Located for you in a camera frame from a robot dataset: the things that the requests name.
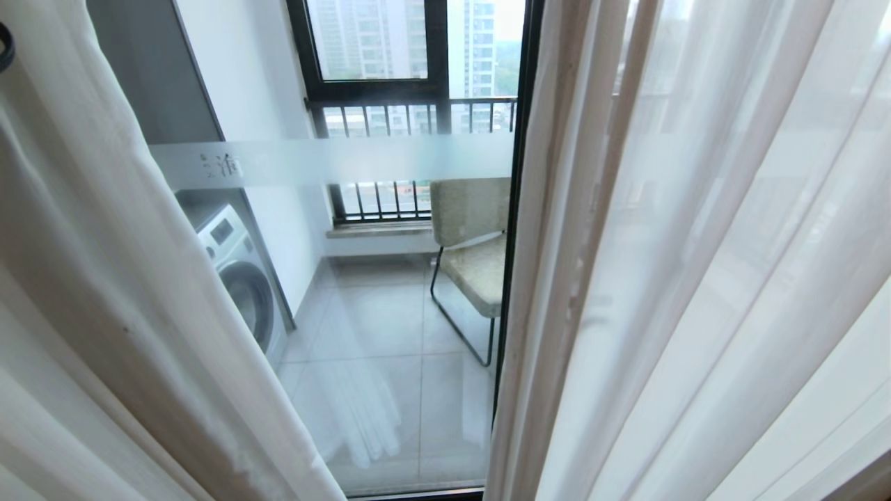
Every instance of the tile floor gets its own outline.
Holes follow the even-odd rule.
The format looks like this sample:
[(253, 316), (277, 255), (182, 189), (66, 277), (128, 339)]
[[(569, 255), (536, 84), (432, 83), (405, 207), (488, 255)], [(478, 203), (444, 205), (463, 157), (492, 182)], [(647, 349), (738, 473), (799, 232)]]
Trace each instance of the tile floor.
[[(429, 295), (430, 256), (323, 263), (277, 373), (348, 495), (482, 485), (494, 398)], [(488, 320), (437, 296), (485, 355)]]

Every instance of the metal chair leg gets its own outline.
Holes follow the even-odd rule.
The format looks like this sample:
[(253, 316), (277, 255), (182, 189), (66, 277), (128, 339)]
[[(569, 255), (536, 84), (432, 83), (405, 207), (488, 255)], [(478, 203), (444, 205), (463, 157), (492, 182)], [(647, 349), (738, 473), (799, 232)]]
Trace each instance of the metal chair leg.
[(479, 364), (482, 365), (483, 367), (489, 367), (492, 364), (492, 339), (495, 336), (495, 319), (492, 318), (491, 321), (489, 322), (489, 348), (486, 353), (486, 361), (484, 362), (483, 358), (479, 355), (479, 353), (477, 353), (477, 350), (475, 348), (473, 348), (473, 345), (470, 344), (470, 341), (468, 341), (467, 338), (464, 337), (464, 333), (461, 332), (461, 329), (458, 328), (458, 325), (454, 322), (454, 320), (452, 320), (452, 317), (449, 316), (446, 309), (443, 308), (442, 303), (440, 303), (439, 300), (437, 299), (437, 295), (433, 292), (433, 286), (436, 285), (436, 283), (437, 283), (437, 275), (439, 274), (439, 261), (443, 257), (443, 249), (444, 249), (443, 247), (439, 248), (439, 254), (437, 254), (437, 265), (436, 265), (436, 267), (433, 268), (433, 280), (430, 282), (430, 297), (432, 297), (433, 302), (435, 302), (437, 304), (437, 308), (439, 308), (439, 311), (441, 311), (443, 313), (443, 315), (445, 315), (445, 320), (448, 320), (448, 323), (452, 326), (454, 331), (458, 334), (458, 337), (461, 338), (461, 341), (464, 341), (464, 344), (466, 344), (467, 348), (470, 349), (470, 353), (473, 354), (473, 357), (476, 358), (477, 361), (479, 362)]

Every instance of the washing machine door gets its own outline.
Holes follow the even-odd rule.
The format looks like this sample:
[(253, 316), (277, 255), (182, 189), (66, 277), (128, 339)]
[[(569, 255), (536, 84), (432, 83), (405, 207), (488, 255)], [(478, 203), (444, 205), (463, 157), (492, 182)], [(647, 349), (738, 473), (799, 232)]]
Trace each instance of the washing machine door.
[(232, 297), (260, 349), (266, 353), (273, 333), (273, 290), (263, 270), (238, 261), (220, 271), (220, 279)]

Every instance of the window sill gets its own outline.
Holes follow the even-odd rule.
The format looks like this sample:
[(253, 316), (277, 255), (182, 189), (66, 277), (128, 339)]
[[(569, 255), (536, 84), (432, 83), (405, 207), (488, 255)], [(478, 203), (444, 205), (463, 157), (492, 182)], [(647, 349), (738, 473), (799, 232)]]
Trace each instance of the window sill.
[(412, 234), (433, 234), (433, 225), (429, 221), (394, 222), (394, 223), (359, 223), (340, 225), (328, 230), (328, 238), (364, 238), (375, 236), (403, 236)]

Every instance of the sky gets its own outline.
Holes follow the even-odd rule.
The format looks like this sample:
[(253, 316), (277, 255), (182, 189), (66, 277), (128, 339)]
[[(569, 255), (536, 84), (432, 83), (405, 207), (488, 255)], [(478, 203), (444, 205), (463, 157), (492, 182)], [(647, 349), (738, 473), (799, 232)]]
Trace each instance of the sky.
[(526, 0), (495, 0), (495, 41), (519, 42), (523, 38)]

